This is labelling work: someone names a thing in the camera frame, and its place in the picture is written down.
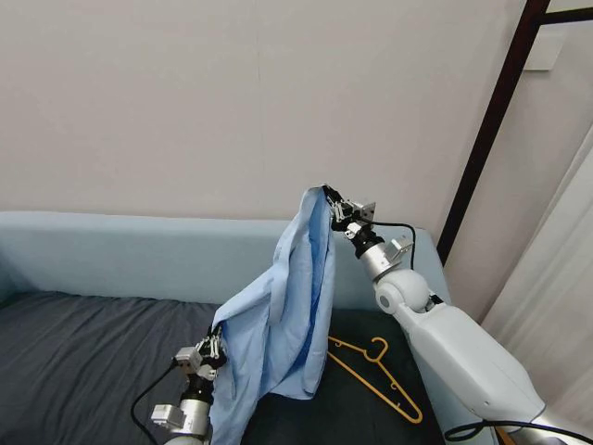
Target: clothes hanger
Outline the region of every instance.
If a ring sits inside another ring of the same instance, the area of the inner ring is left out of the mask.
[[[340,348],[342,346],[345,346],[346,348],[350,348],[351,350],[355,350],[356,352],[361,353],[367,362],[375,363],[377,366],[379,366],[381,368],[381,370],[383,371],[383,373],[391,381],[391,386],[390,386],[391,389],[393,389],[394,391],[399,391],[399,393],[402,396],[404,396],[404,398],[406,399],[406,401],[408,401],[408,403],[410,404],[410,406],[412,407],[412,409],[416,412],[415,413],[415,416],[412,417],[411,415],[409,415],[408,413],[406,413],[404,410],[402,410],[400,408],[400,406],[399,406],[400,405],[399,402],[398,403],[392,402],[381,391],[379,391],[377,388],[375,388],[373,385],[371,385],[366,379],[364,379],[361,375],[359,375],[356,371],[354,371],[354,369],[352,369],[350,366],[348,366],[347,364],[345,364],[344,362],[342,362],[335,355],[333,355],[332,352],[330,352],[328,350],[327,351],[327,355],[329,355],[332,360],[334,360],[335,362],[337,362],[340,366],[342,366],[349,373],[351,373],[354,377],[356,377],[360,381],[360,383],[362,383],[365,387],[367,387],[372,392],[374,392],[385,403],[387,403],[394,410],[396,410],[398,413],[400,413],[409,422],[412,422],[413,424],[419,424],[423,420],[423,413],[422,413],[422,411],[420,411],[420,408],[418,408],[418,405],[416,405],[416,403],[414,403],[414,400],[411,399],[411,397],[404,390],[404,388],[401,387],[401,385],[397,382],[397,380],[391,375],[391,373],[389,371],[387,371],[387,368],[385,368],[385,366],[381,363],[381,359],[383,358],[383,356],[387,352],[387,349],[389,348],[389,344],[387,343],[387,341],[384,338],[382,338],[382,337],[374,337],[371,340],[371,343],[374,343],[375,341],[380,341],[381,343],[383,343],[383,349],[381,350],[381,352],[379,352],[379,355],[377,355],[375,358],[369,357],[369,354],[368,354],[367,350],[364,350],[363,348],[359,348],[358,346],[352,345],[350,343],[346,343],[346,341],[340,340],[339,338],[336,338],[336,337],[328,336],[328,338],[330,340],[332,340],[338,348]]]

